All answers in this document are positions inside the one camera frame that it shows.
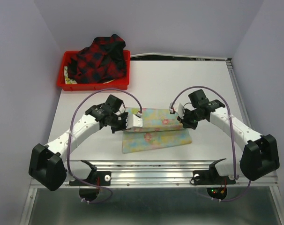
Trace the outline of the pastel floral skirt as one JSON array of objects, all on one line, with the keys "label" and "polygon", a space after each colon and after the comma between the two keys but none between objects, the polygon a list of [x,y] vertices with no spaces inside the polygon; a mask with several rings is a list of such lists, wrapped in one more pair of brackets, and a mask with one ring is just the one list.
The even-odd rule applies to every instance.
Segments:
[{"label": "pastel floral skirt", "polygon": [[124,154],[192,143],[187,129],[167,109],[143,108],[143,127],[123,132]]}]

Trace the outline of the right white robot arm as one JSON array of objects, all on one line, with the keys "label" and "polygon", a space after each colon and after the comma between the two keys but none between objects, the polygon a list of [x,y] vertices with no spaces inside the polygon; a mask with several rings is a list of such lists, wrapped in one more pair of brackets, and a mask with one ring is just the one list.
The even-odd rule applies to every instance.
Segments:
[{"label": "right white robot arm", "polygon": [[232,115],[223,97],[210,101],[203,89],[189,94],[193,110],[175,102],[169,111],[177,115],[183,128],[196,129],[198,123],[206,120],[221,129],[231,139],[232,160],[220,159],[209,166],[208,179],[218,183],[224,177],[236,180],[244,176],[255,181],[280,167],[277,141],[272,135],[262,135],[254,131]]}]

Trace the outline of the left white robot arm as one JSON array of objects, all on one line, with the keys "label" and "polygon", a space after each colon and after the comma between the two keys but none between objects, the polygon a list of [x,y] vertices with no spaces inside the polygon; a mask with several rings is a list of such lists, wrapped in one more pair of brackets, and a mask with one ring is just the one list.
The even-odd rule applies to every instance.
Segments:
[{"label": "left white robot arm", "polygon": [[29,175],[50,191],[57,190],[67,178],[64,164],[81,143],[103,127],[110,126],[112,132],[126,129],[127,112],[118,114],[123,100],[109,95],[99,105],[93,105],[67,130],[46,145],[37,144],[31,152]]}]

